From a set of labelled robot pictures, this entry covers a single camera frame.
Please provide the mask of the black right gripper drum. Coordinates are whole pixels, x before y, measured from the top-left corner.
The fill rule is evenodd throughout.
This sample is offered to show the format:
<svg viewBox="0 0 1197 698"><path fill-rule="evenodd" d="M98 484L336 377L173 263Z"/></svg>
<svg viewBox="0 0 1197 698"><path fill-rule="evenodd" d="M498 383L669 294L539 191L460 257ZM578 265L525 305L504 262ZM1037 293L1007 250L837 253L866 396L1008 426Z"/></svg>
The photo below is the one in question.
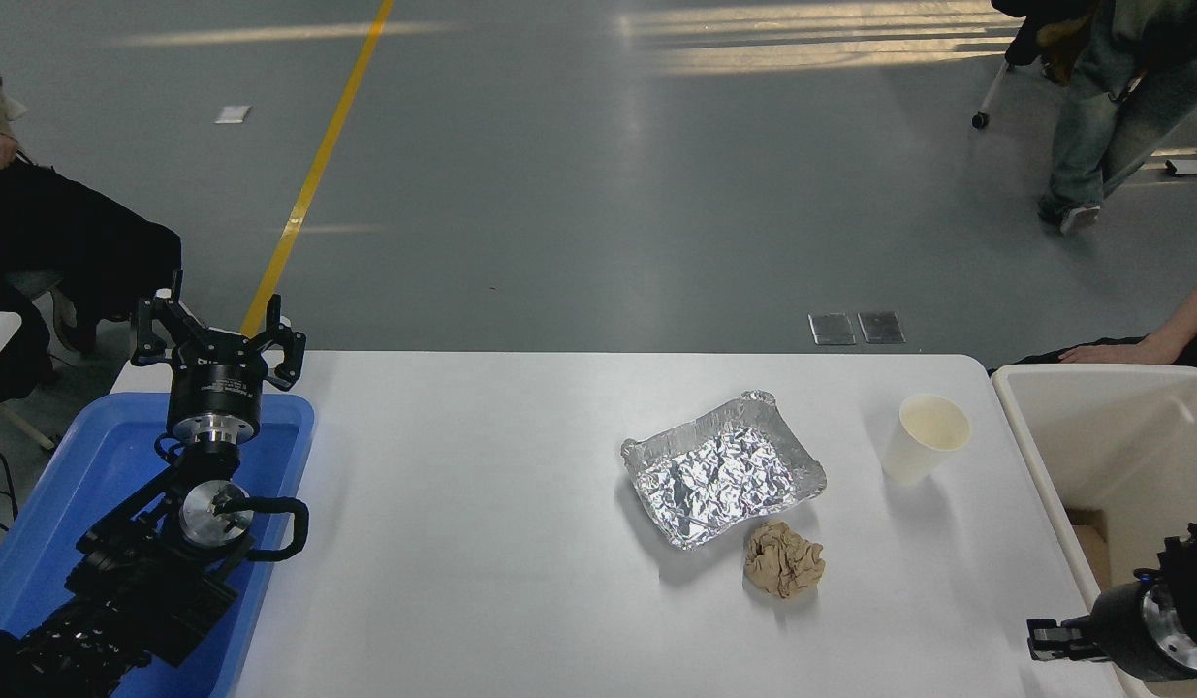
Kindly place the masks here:
<svg viewBox="0 0 1197 698"><path fill-rule="evenodd" d="M1100 593L1090 607L1089 635L1122 672L1137 679L1156 679L1156 645L1142 614L1146 591L1146 585L1130 583Z"/></svg>

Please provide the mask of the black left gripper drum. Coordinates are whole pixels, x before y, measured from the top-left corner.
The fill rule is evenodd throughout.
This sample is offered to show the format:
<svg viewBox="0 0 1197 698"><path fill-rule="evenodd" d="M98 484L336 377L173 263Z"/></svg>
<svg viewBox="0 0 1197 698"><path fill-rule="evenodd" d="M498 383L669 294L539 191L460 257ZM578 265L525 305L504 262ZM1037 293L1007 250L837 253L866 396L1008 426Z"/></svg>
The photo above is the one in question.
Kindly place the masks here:
<svg viewBox="0 0 1197 698"><path fill-rule="evenodd" d="M241 336L177 342L170 359L172 389L168 420L183 423L206 414L261 420L265 359L245 348Z"/></svg>

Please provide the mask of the hand of person beside bin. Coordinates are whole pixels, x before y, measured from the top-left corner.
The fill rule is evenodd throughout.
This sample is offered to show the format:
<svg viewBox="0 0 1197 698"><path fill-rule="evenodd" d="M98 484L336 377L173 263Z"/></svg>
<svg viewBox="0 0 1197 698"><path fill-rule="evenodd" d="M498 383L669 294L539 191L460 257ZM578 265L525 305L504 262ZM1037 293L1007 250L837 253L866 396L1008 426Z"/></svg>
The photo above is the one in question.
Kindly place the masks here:
<svg viewBox="0 0 1197 698"><path fill-rule="evenodd" d="M1174 362L1173 354L1162 353L1162 348L1143 336L1137 342L1106 342L1077 345L1063 350L1058 357L1061 364L1149 364L1162 365Z"/></svg>

